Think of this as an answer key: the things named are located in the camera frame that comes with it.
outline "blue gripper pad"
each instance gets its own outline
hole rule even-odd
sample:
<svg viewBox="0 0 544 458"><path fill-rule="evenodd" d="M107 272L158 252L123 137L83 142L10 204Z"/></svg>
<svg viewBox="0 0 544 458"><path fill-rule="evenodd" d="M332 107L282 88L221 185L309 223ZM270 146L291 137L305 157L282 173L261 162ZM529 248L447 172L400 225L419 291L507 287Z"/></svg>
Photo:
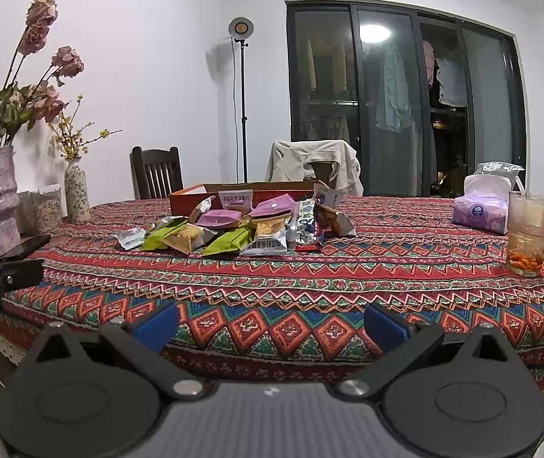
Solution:
<svg viewBox="0 0 544 458"><path fill-rule="evenodd" d="M178 327L179 309L176 302L168 301L129 324L127 331L140 343L160 353L177 333Z"/></svg>
<svg viewBox="0 0 544 458"><path fill-rule="evenodd" d="M370 304L363 315L365 332L383 353L388 353L410 337L408 322L377 304Z"/></svg>

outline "drinking glass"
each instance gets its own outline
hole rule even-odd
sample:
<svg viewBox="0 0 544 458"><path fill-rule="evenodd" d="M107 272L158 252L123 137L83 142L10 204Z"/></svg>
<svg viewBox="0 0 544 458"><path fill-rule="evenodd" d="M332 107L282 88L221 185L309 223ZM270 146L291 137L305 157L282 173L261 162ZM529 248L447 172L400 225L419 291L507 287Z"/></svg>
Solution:
<svg viewBox="0 0 544 458"><path fill-rule="evenodd" d="M544 261L544 197L510 191L507 228L508 269L536 277Z"/></svg>

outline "smartphone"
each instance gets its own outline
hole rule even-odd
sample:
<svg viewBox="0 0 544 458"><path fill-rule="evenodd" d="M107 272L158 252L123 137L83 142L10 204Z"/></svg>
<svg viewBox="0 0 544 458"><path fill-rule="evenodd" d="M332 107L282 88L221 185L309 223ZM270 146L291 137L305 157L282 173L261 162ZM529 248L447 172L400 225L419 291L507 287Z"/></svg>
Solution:
<svg viewBox="0 0 544 458"><path fill-rule="evenodd" d="M1 255L0 263L24 260L26 257L34 253L36 250L38 250L42 246L49 243L50 239L51 239L51 236L49 234L36 235L35 237L29 237L27 240L22 241L15 248L9 250L4 255Z"/></svg>

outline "red patterned tablecloth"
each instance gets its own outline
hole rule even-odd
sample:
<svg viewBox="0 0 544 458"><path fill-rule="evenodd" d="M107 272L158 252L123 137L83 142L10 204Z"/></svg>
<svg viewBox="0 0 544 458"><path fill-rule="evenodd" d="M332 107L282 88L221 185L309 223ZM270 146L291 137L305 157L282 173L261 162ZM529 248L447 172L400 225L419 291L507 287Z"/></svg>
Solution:
<svg viewBox="0 0 544 458"><path fill-rule="evenodd" d="M537 278L503 269L506 238L452 224L450 200L347 197L340 209L358 237L330 238L321 253L220 260L117 249L113 234L166 215L165 200L98 206L36 253L44 282L6 296L0 336L26 349L52 319L95 329L178 300L164 354L188 370L334 380L380 352L362 318L379 301L450 332L500 326L544 390L544 266Z"/></svg>

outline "light stand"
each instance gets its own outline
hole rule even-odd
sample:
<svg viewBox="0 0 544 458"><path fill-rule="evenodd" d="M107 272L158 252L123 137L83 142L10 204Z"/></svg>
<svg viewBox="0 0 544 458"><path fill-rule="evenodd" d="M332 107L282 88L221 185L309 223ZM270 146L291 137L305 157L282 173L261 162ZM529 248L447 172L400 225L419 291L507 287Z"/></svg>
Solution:
<svg viewBox="0 0 544 458"><path fill-rule="evenodd" d="M242 167L245 183L247 182L246 177L246 115L245 115L245 48L248 44L245 43L245 40L253 34L253 22L251 22L246 17L236 17L233 21L230 22L230 25L227 26L227 31L230 33L230 36L237 43L240 43L240 92L242 97Z"/></svg>
<svg viewBox="0 0 544 458"><path fill-rule="evenodd" d="M240 43L240 93L242 96L242 165L243 178L246 183L245 48L248 46L248 43L245 43L244 39L234 39L234 41Z"/></svg>

